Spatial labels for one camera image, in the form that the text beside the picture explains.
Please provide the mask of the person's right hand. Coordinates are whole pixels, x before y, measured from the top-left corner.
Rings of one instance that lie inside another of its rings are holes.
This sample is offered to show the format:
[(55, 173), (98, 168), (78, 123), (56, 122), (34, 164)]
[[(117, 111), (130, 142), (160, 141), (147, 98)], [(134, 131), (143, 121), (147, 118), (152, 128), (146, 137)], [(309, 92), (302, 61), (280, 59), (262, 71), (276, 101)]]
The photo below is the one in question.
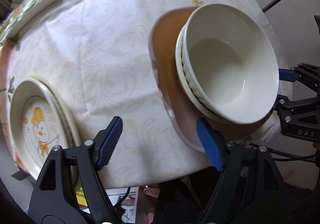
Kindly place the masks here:
[(320, 143), (319, 142), (314, 142), (312, 145), (315, 149), (320, 150)]

